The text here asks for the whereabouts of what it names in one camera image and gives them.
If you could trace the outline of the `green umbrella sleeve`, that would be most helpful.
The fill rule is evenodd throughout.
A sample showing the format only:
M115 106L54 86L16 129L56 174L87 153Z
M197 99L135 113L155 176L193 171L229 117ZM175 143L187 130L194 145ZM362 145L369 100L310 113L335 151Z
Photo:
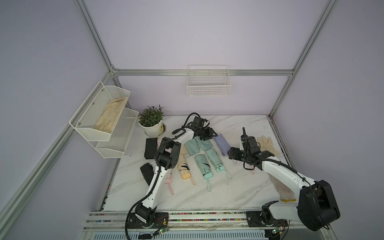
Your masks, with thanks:
M195 139L197 141L198 146L203 151L207 151L214 147L210 140L201 140L200 137L195 137Z
M199 154L201 149L196 139L189 140L185 143L189 156Z

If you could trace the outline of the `purple umbrella sleeve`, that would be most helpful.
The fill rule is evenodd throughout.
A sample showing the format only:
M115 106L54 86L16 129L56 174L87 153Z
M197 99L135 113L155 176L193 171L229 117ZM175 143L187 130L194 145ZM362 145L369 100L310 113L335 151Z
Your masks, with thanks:
M219 147L222 155L228 156L228 152L230 151L231 146L229 145L227 140L224 138L224 136L222 134L219 134L216 137L214 137L214 141L217 144L217 146Z

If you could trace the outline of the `yellow umbrella sleeve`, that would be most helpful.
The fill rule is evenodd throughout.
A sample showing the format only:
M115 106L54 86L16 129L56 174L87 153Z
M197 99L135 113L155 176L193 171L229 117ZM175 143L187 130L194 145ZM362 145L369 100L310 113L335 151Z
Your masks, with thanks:
M186 145L181 146L180 155L188 155L188 150L186 148Z

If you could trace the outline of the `green umbrella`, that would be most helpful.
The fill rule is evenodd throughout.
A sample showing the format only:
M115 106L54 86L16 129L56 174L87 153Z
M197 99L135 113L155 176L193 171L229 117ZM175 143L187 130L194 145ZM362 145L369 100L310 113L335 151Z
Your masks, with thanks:
M208 160L206 158L206 155L200 154L195 157L195 161L198 165L198 168L201 171L201 174L203 175L204 179L207 181L207 191L211 192L211 182L210 179L213 177L213 173L211 170L211 167L208 163Z
M232 179L231 174L225 168L222 160L220 159L220 157L219 157L219 155L215 149L213 149L213 148L208 149L206 151L206 155L208 156L208 159L210 160L210 162L213 164L217 173L223 172L226 174L226 176L229 180Z

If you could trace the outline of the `yellow umbrella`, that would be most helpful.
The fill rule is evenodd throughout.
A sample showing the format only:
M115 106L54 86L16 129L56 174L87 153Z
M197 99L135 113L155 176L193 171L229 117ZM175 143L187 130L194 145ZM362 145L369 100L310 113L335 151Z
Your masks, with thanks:
M196 186L196 182L195 182L194 178L192 177L189 165L188 165L186 158L183 154L179 155L177 168L179 170L179 173L181 175L182 180L184 180L184 181L189 180L193 186Z

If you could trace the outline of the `black umbrella sleeve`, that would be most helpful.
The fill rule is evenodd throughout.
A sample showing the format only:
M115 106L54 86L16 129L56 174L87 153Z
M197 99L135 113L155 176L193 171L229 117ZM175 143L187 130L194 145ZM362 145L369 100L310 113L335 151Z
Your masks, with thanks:
M154 155L158 149L158 139L157 138L147 138L144 157L147 160L154 159Z

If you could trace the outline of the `pink umbrella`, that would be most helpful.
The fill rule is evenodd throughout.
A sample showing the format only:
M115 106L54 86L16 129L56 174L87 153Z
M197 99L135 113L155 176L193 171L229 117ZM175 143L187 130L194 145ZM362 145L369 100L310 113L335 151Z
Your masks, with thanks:
M171 195L174 195L174 190L172 188L172 173L169 173L164 181L164 184L168 186L169 192Z

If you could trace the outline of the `black umbrella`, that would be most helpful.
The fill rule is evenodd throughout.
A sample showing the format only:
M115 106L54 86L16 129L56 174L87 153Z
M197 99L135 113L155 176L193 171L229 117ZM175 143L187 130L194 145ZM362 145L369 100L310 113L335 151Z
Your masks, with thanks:
M152 179L154 177L154 169L150 163L146 163L143 166L140 167L140 171L143 175L144 180L148 184L148 186L151 184Z

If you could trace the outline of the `cream work glove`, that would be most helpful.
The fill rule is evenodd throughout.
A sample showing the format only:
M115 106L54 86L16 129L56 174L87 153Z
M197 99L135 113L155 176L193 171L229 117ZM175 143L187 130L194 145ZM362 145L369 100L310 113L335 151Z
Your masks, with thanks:
M260 144L262 151L268 151L275 157L279 156L279 152L274 147L272 138L266 136L257 137L257 142Z

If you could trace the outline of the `potted green plant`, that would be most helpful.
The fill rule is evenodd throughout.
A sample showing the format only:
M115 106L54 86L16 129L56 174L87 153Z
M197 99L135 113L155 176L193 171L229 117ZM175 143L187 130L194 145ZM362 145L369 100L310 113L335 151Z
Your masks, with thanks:
M164 132L163 117L163 108L160 105L147 106L140 114L139 125L148 137L157 138Z

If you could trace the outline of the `cream glove in shelf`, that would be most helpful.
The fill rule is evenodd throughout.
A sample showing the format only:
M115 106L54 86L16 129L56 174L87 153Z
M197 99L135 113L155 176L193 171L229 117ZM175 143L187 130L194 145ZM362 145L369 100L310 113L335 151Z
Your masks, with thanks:
M119 116L126 105L128 97L122 97L117 99L112 99L107 103L102 115L97 120L94 129L111 134L113 129L119 119Z

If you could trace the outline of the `white tiered mesh shelf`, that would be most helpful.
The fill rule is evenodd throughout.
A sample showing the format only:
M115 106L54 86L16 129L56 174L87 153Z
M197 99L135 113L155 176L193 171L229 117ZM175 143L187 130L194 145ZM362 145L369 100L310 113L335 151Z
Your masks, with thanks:
M69 121L104 159L122 158L139 112L128 108L130 91L99 82Z

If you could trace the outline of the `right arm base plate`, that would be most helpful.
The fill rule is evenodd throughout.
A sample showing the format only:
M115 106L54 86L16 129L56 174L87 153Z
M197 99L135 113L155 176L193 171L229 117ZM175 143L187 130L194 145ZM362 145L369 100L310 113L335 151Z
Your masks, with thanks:
M247 211L246 219L250 228L254 227L287 227L286 220L274 219L268 211Z

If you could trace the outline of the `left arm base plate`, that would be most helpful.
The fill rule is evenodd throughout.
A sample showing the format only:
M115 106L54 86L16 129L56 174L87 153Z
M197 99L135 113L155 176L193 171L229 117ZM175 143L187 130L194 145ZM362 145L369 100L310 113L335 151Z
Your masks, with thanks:
M153 216L149 218L149 223L143 222L135 213L131 213L127 222L126 228L132 229L158 229L164 225L169 219L169 213L155 212Z

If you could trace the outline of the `aluminium rail frame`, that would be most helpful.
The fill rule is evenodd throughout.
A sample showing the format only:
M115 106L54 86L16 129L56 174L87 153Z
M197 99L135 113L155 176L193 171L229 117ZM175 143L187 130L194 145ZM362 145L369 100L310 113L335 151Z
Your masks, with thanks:
M257 225L247 210L161 210L154 225L143 228L128 210L101 208L90 212L81 240L337 240L331 226L313 232L295 221L280 221L273 226Z

